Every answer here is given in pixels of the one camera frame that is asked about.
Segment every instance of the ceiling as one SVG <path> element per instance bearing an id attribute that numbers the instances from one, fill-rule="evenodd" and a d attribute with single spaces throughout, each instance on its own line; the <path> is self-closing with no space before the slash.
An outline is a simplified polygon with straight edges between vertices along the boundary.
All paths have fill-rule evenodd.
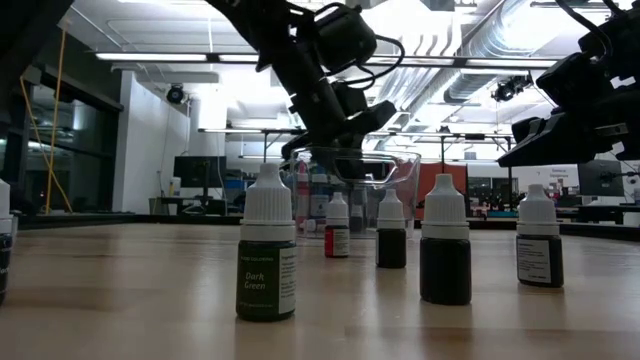
<path id="1" fill-rule="evenodd" d="M 401 38 L 408 54 L 454 55 L 462 49 L 460 44 L 465 37 L 473 41 L 474 37 L 482 35 L 485 28 L 504 25 L 491 18 L 478 33 L 471 36 L 469 33 L 498 0 L 460 0 L 461 5 L 453 14 L 432 12 L 420 0 L 360 0 L 360 3 L 363 1 L 366 1 L 363 17 L 367 23 L 376 33 Z M 295 2 L 318 8 L 333 1 Z M 367 9 L 372 3 L 376 6 Z M 499 33 L 501 40 L 509 44 L 509 51 L 524 47 L 527 56 L 561 57 L 577 50 L 576 41 L 586 30 L 560 9 L 532 8 L 531 0 L 506 0 L 507 3 L 526 5 L 513 15 L 517 21 L 507 24 L 508 27 Z M 601 23 L 607 13 L 600 10 L 584 15 Z M 205 3 L 198 5 L 197 0 L 76 0 L 68 18 L 71 22 L 69 32 L 95 51 L 254 52 L 219 12 Z M 516 54 L 522 55 L 524 50 L 519 51 Z M 383 44 L 377 51 L 378 54 L 392 52 L 391 46 Z M 220 85 L 229 94 L 228 119 L 234 126 L 269 127 L 278 121 L 296 120 L 288 115 L 286 92 L 271 71 L 255 73 L 251 65 L 223 64 L 147 64 L 144 68 L 136 66 L 133 69 L 137 70 L 140 81 L 153 83 L 158 88 L 168 86 L 170 74 L 196 74 L 203 79 L 210 79 L 212 74 L 218 75 Z M 391 100 L 396 107 L 406 110 L 409 116 L 399 119 L 402 124 L 398 126 L 405 130 L 411 127 L 411 131 L 435 131 L 446 124 L 452 131 L 509 132 L 512 122 L 530 116 L 544 116 L 552 109 L 552 105 L 535 88 L 527 89 L 507 103 L 493 101 L 490 94 L 495 89 L 495 82 L 505 75 L 489 75 L 489 80 L 485 79 L 479 90 L 465 102 L 447 104 L 443 92 L 458 80 L 445 75 L 445 71 L 438 70 L 396 70 L 395 74 L 378 79 L 376 86 L 366 95 L 371 100 Z M 535 78 L 540 72 L 532 75 Z M 342 76 L 362 75 L 358 70 L 351 70 Z M 197 92 L 195 85 L 187 89 Z"/>

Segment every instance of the wooden table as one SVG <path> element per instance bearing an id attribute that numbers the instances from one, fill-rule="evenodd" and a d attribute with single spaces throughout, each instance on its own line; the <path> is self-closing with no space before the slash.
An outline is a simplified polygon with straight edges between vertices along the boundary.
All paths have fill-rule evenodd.
<path id="1" fill-rule="evenodd" d="M 301 242 L 294 318 L 234 312 L 238 228 L 131 224 L 23 232 L 0 308 L 2 360 L 638 359 L 640 247 L 566 237 L 564 290 L 519 285 L 513 233 L 472 232 L 473 300 L 420 301 L 418 246 L 325 259 Z"/>

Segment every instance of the dropper bottle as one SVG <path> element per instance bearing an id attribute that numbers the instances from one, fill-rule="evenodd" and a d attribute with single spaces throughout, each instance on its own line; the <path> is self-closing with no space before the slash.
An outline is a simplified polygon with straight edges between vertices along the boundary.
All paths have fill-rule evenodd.
<path id="1" fill-rule="evenodd" d="M 296 303 L 296 233 L 291 190 L 277 164 L 260 165 L 241 223 L 236 313 L 249 321 L 286 319 Z"/>
<path id="2" fill-rule="evenodd" d="M 451 174 L 438 174 L 424 200 L 420 296 L 433 304 L 466 305 L 471 302 L 471 245 L 464 197 Z"/>
<path id="3" fill-rule="evenodd" d="M 333 193 L 333 199 L 327 205 L 324 256 L 329 258 L 349 256 L 349 205 L 342 198 L 341 192 Z"/>
<path id="4" fill-rule="evenodd" d="M 407 232 L 404 209 L 395 189 L 387 189 L 378 207 L 376 265 L 402 269 L 407 265 Z"/>
<path id="5" fill-rule="evenodd" d="M 11 187 L 0 179 L 0 306 L 7 295 L 9 259 L 13 247 L 12 216 L 9 214 Z"/>
<path id="6" fill-rule="evenodd" d="M 562 240 L 553 200 L 542 185 L 529 185 L 520 202 L 516 236 L 518 280 L 525 285 L 559 288 L 564 285 Z"/>

